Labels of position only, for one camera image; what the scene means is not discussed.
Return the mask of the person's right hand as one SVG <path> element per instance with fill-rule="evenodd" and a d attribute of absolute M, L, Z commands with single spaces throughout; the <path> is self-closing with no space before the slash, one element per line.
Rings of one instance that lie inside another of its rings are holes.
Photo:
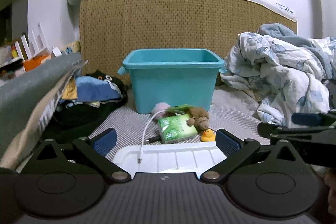
<path fill-rule="evenodd" d="M 336 213 L 336 176 L 335 169 L 328 169 L 324 177 L 324 183 L 329 187 L 328 195 L 328 211 L 330 214 L 335 215 Z"/>

